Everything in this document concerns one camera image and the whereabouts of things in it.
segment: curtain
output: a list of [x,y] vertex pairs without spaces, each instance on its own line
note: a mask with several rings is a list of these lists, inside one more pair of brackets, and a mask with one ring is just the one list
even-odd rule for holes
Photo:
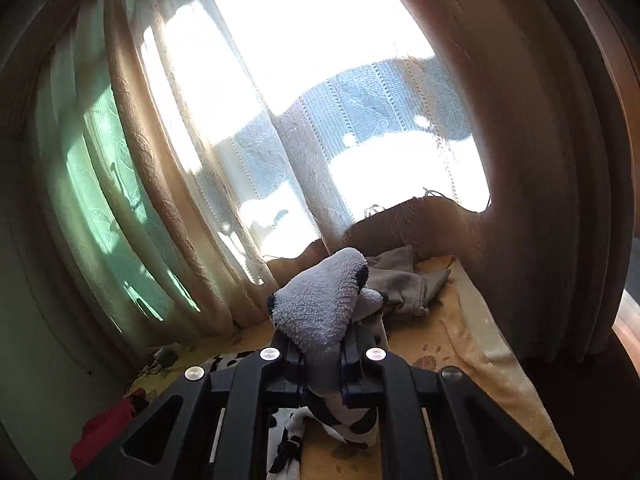
[[136,351],[265,319],[269,261],[489,191],[464,106],[399,0],[88,0],[43,67],[42,199]]

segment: curtain pattern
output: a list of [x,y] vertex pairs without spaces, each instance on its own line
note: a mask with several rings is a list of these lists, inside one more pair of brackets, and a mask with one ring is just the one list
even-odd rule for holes
[[139,354],[264,319],[268,260],[338,250],[376,211],[489,197],[399,0],[90,0],[34,102],[76,278]]

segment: red cloth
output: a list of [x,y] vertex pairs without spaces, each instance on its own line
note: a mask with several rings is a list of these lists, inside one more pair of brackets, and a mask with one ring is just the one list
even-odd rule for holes
[[[145,397],[146,392],[138,388],[132,396]],[[120,432],[136,418],[131,397],[122,399],[116,406],[94,416],[82,428],[82,437],[71,448],[71,462],[80,471],[87,466],[98,452],[110,443]]]

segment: gray cloth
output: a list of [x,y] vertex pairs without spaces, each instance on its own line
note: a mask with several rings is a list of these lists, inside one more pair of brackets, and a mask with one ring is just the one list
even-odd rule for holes
[[386,294],[385,314],[401,319],[426,316],[429,302],[449,277],[449,269],[423,274],[414,272],[411,246],[369,257],[367,264],[369,279],[366,287]]

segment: wall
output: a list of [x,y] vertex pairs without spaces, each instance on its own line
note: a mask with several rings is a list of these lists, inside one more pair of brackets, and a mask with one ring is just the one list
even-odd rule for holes
[[0,420],[37,478],[62,480],[74,474],[69,451],[82,426],[117,402],[124,382],[70,314],[79,300],[61,295],[64,274],[52,280],[22,150],[0,139]]

